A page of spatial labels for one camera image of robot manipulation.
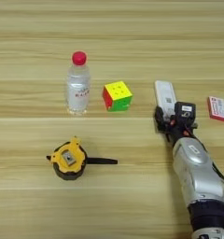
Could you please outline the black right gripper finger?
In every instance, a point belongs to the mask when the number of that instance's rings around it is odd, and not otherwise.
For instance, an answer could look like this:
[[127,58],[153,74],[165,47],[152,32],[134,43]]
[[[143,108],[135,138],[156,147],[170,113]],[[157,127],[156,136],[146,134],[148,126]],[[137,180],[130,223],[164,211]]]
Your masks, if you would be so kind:
[[155,108],[154,119],[156,121],[157,130],[161,133],[165,133],[166,123],[165,123],[164,118],[163,118],[162,108],[158,105]]

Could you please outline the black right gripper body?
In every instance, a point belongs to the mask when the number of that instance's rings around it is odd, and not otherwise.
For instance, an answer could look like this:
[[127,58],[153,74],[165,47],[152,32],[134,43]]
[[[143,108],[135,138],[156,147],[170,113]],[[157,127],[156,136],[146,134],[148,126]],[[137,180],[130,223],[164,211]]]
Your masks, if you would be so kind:
[[179,139],[194,138],[193,130],[197,128],[194,117],[172,115],[168,121],[160,123],[160,132],[165,134],[167,140],[175,144]]

